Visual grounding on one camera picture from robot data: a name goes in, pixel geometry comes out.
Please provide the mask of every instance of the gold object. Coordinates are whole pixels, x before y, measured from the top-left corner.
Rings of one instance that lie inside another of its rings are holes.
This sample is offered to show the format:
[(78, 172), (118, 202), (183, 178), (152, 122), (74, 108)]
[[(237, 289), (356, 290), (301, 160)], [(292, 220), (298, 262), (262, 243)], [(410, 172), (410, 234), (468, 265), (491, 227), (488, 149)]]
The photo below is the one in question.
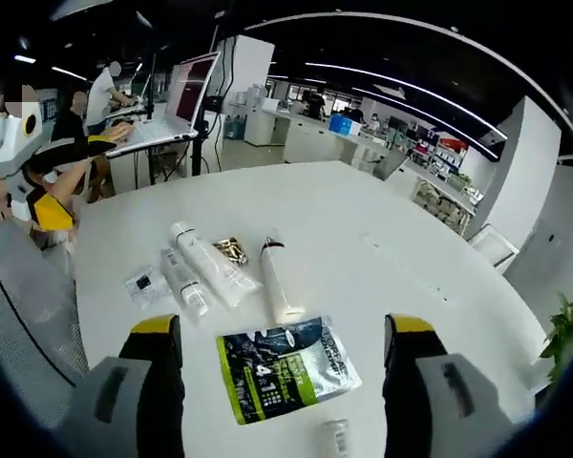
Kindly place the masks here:
[(244, 249), (238, 240), (233, 237), (219, 240), (213, 243), (213, 245), (236, 265), (245, 265), (248, 262), (248, 256), (244, 252)]

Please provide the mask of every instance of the black ceiling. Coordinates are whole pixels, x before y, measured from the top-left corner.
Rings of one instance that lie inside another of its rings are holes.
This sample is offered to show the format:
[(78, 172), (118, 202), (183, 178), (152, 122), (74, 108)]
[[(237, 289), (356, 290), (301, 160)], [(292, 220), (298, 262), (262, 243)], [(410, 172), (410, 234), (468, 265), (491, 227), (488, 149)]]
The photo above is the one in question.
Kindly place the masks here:
[[(306, 62), (341, 65), (381, 73), (441, 94), (493, 124), (509, 115), (528, 94), (568, 131), (556, 112), (511, 70), (452, 37), (393, 21), (355, 17), (303, 19), (267, 25), (252, 31), (247, 26), (275, 18), (321, 11), (363, 11), (393, 14), (424, 21), (458, 32), (503, 55), (535, 79), (559, 104), (563, 92), (573, 93), (573, 8), (555, 5), (515, 11), (497, 3), (470, 5), (447, 2), (388, 2), (339, 0), (266, 2), (261, 0), (155, 0), (115, 1), (47, 21), (28, 33), (30, 45), (20, 53), (38, 59), (35, 66), (14, 62), (13, 71), (27, 78), (63, 76), (48, 69), (58, 66), (93, 78), (96, 60), (111, 55), (132, 72), (141, 60), (145, 69), (153, 51), (160, 67), (207, 52), (217, 11), (229, 13), (218, 20), (219, 38), (244, 33), (276, 45), (273, 73), (293, 78), (326, 80), (330, 87), (349, 92), (358, 87), (380, 93), (373, 85), (396, 88), (389, 81), (335, 69), (315, 69)], [(136, 10), (153, 25), (150, 30)], [(403, 87), (407, 103), (445, 119), (470, 136), (480, 137), (487, 128), (444, 102)], [(573, 154), (566, 139), (562, 152)]]

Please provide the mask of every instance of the green leaves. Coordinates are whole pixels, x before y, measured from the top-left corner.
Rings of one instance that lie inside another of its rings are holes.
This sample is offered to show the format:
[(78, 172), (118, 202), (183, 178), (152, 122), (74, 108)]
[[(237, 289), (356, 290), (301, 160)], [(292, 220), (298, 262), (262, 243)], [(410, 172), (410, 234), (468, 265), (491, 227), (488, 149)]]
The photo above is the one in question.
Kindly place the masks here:
[(549, 344), (540, 355), (541, 358), (554, 358), (554, 368), (549, 373), (552, 382), (560, 378), (573, 356), (573, 302), (563, 293), (559, 293), (559, 297), (561, 313), (550, 317), (554, 329), (545, 338)]

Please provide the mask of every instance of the laptop screen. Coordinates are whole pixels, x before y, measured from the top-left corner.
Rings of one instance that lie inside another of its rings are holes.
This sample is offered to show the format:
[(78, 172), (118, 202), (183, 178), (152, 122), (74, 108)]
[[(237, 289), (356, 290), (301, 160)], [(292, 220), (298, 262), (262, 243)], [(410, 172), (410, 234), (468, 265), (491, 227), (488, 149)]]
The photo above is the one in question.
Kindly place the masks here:
[(209, 54), (178, 65), (166, 112), (194, 124), (217, 54)]

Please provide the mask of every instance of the blue box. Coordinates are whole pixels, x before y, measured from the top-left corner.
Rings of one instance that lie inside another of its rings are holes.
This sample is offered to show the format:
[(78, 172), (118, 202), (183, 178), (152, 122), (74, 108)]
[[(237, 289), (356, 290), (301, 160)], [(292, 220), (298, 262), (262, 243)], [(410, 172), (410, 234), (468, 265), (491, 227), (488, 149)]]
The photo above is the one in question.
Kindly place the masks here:
[(350, 135), (352, 119), (334, 114), (329, 122), (329, 130), (341, 135)]

